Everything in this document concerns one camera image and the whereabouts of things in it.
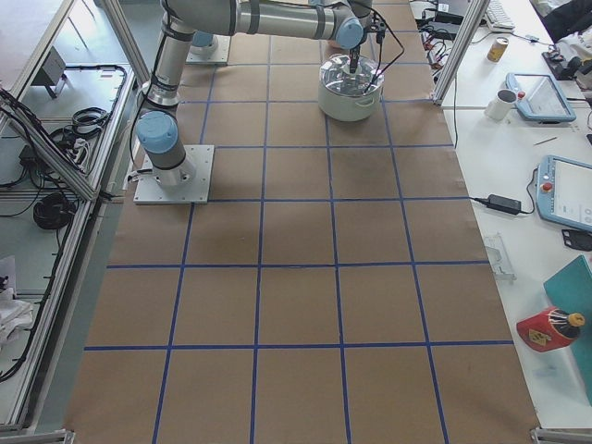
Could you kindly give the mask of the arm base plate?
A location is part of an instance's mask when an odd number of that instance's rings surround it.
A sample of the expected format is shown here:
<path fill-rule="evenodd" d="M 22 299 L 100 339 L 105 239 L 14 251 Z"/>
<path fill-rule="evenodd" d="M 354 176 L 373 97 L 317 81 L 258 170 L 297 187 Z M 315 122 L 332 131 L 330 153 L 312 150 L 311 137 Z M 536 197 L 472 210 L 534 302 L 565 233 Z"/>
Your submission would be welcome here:
<path fill-rule="evenodd" d="M 186 63 L 189 65 L 226 66 L 231 38 L 197 31 L 192 39 Z"/>
<path fill-rule="evenodd" d="M 185 145 L 183 163 L 170 170 L 154 168 L 145 156 L 133 201 L 136 204 L 206 204 L 208 202 L 212 167 L 215 155 L 213 145 Z"/>

